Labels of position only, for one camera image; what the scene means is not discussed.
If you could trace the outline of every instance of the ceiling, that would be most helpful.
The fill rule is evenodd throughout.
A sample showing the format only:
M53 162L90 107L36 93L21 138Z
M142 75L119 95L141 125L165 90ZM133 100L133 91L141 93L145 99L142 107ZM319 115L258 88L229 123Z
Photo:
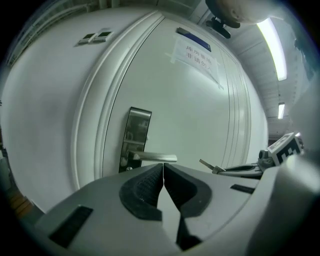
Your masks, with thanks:
M212 18L205 0L55 0L36 12L17 37L9 52L7 64L12 66L19 55L46 29L71 15L92 12L99 8L130 4L158 6L198 24L223 42L240 60L254 84L268 121L270 138L298 132L288 117L288 111L305 90L307 84L301 53L294 47L295 35L290 25L272 18L279 35L287 65L287 79L278 81L273 58L257 25L241 24L238 29L226 27L231 38L225 39L206 27ZM285 103L284 118L278 119L279 103Z

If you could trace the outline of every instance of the door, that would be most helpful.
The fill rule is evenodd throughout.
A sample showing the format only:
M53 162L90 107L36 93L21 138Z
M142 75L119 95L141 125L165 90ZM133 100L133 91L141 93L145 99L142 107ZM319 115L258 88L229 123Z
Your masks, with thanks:
M176 33L178 28L208 43L211 51ZM112 108L103 176L119 171L131 107L152 112L145 152L175 154L177 164L205 172L211 170L200 159L221 166L229 154L229 90L221 51L190 27L165 18L135 55Z

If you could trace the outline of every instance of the fluorescent light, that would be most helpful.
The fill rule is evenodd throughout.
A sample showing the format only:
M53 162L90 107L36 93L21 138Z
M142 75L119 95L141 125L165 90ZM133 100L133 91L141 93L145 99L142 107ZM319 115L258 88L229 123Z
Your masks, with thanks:
M270 18L257 24L270 49L279 81L287 79L287 65L277 30Z
M285 104L284 103L279 103L278 119L284 118L284 112L285 112Z

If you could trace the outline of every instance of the paper sign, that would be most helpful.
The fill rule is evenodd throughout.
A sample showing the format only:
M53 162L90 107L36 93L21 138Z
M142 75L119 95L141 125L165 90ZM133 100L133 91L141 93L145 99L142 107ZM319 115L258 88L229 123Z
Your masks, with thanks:
M205 53L199 47L178 38L175 42L171 62L174 63L176 60L196 68L199 72L215 81L219 89L224 90L219 81L218 66L220 64L215 58Z

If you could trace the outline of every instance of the lever handle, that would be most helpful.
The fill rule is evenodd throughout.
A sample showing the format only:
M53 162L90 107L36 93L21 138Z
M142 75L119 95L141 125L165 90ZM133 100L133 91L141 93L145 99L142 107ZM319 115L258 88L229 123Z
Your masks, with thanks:
M159 161L159 162L176 162L178 161L175 154L162 154L153 152L139 152L129 150L129 159L139 161Z

